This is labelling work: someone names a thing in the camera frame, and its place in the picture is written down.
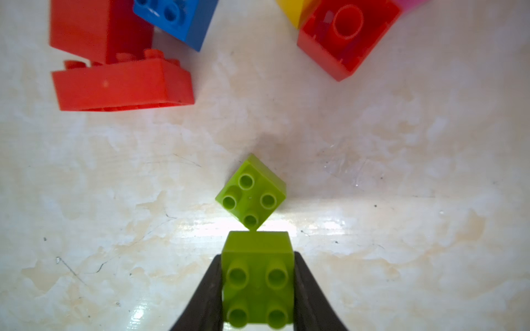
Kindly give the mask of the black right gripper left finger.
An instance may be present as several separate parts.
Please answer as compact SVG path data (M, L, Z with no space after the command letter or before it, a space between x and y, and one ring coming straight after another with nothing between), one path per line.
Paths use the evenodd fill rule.
M170 331L223 330L222 263L216 255Z

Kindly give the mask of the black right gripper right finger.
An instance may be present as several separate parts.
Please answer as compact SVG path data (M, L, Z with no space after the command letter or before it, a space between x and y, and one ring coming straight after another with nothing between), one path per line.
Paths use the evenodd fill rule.
M293 329L300 331L348 331L319 287L299 252L294 252Z

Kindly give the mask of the lime green lego brick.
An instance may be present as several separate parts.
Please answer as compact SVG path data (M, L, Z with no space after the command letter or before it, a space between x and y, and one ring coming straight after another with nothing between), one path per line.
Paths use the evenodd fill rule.
M215 197L244 227L256 231L287 197L287 185L250 154Z
M292 324L295 256L287 232L231 231L221 262L226 322L276 330Z

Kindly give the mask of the long red lego brick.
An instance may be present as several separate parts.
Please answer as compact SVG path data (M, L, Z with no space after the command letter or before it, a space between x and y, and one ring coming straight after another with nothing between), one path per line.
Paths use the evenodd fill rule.
M116 112L195 103L192 78L177 59L147 49L141 59L117 54L117 63L65 61L65 69L52 73L62 111Z

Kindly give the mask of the blue square lego brick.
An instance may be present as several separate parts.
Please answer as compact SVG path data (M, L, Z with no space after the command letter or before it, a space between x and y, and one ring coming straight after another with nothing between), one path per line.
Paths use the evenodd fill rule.
M218 0L135 0L134 13L200 52Z

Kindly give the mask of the red square lego brick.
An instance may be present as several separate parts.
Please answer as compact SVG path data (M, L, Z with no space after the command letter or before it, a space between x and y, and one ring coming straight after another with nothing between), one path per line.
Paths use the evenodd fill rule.
M342 81L352 76L401 14L394 1L321 1L301 27L298 47Z

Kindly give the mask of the tall red lego brick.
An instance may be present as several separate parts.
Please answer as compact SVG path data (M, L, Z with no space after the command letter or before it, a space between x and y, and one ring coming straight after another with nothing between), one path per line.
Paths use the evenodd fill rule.
M97 63L116 55L141 57L152 46L153 26L138 17L133 0L52 0L50 45Z

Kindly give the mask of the yellow lego brick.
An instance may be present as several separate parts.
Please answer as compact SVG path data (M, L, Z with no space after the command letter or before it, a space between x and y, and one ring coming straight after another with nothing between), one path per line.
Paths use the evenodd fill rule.
M299 30L319 5L320 0L276 0L276 3L292 25Z

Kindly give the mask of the pink lego brick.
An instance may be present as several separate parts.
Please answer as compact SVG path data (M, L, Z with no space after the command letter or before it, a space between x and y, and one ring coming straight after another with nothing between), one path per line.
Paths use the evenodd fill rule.
M409 12L427 1L428 0L393 0L393 3L395 3L401 11Z

